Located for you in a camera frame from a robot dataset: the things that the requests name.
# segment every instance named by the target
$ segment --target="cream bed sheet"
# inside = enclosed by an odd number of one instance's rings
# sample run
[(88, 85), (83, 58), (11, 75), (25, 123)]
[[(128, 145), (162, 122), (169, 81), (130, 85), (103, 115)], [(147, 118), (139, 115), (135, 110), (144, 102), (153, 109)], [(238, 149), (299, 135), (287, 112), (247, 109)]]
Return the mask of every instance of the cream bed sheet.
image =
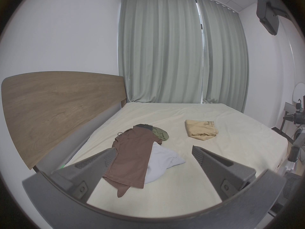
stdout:
[[(219, 134), (201, 141), (188, 137), (185, 120), (214, 121)], [(127, 103), (98, 128), (67, 165), (112, 146), (118, 132), (136, 124), (165, 130), (169, 139), (162, 145), (176, 151), (184, 164), (166, 170), (158, 180), (131, 187), (118, 198), (116, 189), (101, 179), (88, 200), (97, 208), (135, 217), (170, 217), (189, 214), (221, 202), (209, 179), (192, 156), (200, 146), (254, 168), (259, 176), (275, 170), (286, 154), (287, 140), (258, 121), (224, 104)]]

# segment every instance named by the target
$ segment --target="curtain pleat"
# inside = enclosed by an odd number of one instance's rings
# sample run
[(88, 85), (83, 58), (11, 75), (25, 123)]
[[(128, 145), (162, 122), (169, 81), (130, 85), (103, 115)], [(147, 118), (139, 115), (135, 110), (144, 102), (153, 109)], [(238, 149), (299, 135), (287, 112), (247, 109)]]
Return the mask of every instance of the curtain pleat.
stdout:
[(248, 86), (246, 38), (238, 14), (197, 0), (203, 21), (203, 99), (243, 111)]
[(122, 0), (118, 56), (128, 102), (200, 103), (203, 45), (195, 0)]

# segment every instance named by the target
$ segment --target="bed sheet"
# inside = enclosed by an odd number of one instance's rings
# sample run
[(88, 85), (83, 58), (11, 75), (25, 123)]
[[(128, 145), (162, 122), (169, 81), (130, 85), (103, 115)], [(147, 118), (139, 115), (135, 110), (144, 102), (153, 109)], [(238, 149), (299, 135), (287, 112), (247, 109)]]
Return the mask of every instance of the bed sheet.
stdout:
[[(219, 134), (205, 141), (190, 138), (185, 130), (186, 119), (214, 121)], [(167, 169), (144, 189), (131, 187), (121, 198), (116, 196), (114, 187), (101, 179), (88, 204), (135, 217), (197, 212), (221, 203), (221, 199), (193, 157), (193, 145), (250, 166), (259, 176), (265, 169), (277, 168), (288, 144), (281, 135), (224, 104), (127, 103), (91, 135), (67, 165), (111, 147), (119, 132), (140, 123), (165, 130), (169, 139), (162, 145), (176, 151), (186, 162)]]

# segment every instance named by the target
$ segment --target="headboard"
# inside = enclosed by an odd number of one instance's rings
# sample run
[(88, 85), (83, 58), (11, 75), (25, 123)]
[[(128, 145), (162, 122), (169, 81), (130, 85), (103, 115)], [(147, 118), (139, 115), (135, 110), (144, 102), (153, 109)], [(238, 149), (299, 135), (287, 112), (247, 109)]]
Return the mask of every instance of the headboard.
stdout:
[(5, 78), (2, 105), (13, 143), (29, 169), (109, 107), (126, 103), (121, 76), (45, 71)]

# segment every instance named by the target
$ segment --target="clothing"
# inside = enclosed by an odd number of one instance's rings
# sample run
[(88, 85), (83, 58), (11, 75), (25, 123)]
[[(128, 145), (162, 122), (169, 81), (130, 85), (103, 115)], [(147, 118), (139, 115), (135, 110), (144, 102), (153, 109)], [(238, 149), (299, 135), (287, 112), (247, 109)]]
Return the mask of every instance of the clothing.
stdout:
[(146, 128), (146, 129), (151, 130), (151, 131), (153, 130), (153, 126), (152, 125), (148, 125), (148, 124), (137, 124), (135, 126)]
[(183, 163), (185, 163), (185, 160), (180, 158), (175, 151), (154, 142), (144, 184), (157, 180), (166, 169)]
[(162, 139), (162, 141), (166, 141), (169, 139), (168, 133), (158, 127), (153, 126), (152, 127), (152, 132), (159, 138)]
[(152, 131), (134, 126), (115, 138), (116, 158), (103, 178), (122, 197), (129, 187), (143, 188), (153, 143), (162, 143)]
[(203, 141), (218, 134), (214, 121), (185, 120), (185, 128), (189, 137)]

